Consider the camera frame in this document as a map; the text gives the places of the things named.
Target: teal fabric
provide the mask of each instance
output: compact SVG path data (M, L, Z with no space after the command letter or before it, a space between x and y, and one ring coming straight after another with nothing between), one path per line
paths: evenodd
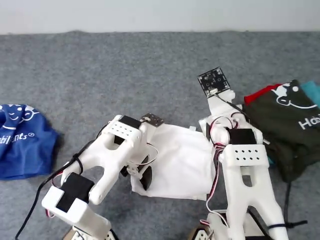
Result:
M308 81L300 85L304 93L308 98L320 106L320 86L318 86L314 81ZM268 157L270 165L274 165L274 161Z

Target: blue cloth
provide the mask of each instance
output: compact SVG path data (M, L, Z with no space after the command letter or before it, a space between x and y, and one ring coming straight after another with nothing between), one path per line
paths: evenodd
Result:
M57 137L35 108L0 105L0 180L49 174Z
M314 104L320 106L320 86L318 86L314 81L308 81L300 85L305 95L314 102ZM268 157L269 163L271 165L275 164L270 157Z

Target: carpet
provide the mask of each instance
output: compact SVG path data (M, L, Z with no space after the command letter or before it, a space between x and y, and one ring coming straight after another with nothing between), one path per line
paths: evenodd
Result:
M236 103L260 88L292 79L320 83L320 32L83 33L0 36L0 102L28 104L60 133L54 168L70 160L115 115L152 112L168 124L197 126L210 114L197 75L221 66ZM320 232L320 164L292 185L289 220L309 224L289 230L291 240ZM270 169L283 207L286 184ZM86 176L99 179L102 170ZM45 177L0 181L0 235L13 239ZM69 229L45 216L40 201L21 240L59 240ZM223 180L211 207L227 206ZM195 200L148 198L119 180L101 205L121 240L183 240L207 215Z

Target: white cloth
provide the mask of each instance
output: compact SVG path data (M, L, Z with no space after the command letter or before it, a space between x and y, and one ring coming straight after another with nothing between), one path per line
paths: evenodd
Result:
M131 177L132 191L148 197L206 200L216 174L211 168L212 145L206 137L188 128L162 124L150 143L158 149L151 163L152 182L146 191Z

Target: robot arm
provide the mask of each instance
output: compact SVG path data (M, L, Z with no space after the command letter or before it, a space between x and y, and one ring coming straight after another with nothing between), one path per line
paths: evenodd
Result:
M100 136L85 149L78 159L83 171L95 166L104 168L95 184L80 175L78 162L63 171L61 187L52 186L42 200L42 206L55 216L72 225L85 240L105 240L113 235L111 223L94 213L89 203L100 204L119 178L119 173L131 174L140 180L150 172L150 146L148 141L163 120L148 114L141 122L128 116L117 115L102 129Z
M220 68L199 78L211 112L211 116L199 123L213 144L214 154L220 152L216 164L222 164L228 207L227 210L215 211L215 214L209 213L205 222L209 232L201 229L192 239L270 239L264 237L265 233L248 213L248 207L253 206L267 226L283 226L269 230L271 239L288 240L282 211L272 188L262 132L246 121L238 107L233 107L231 102L235 94ZM244 183L243 176L249 177L250 185ZM227 225L223 224L219 214L224 215Z

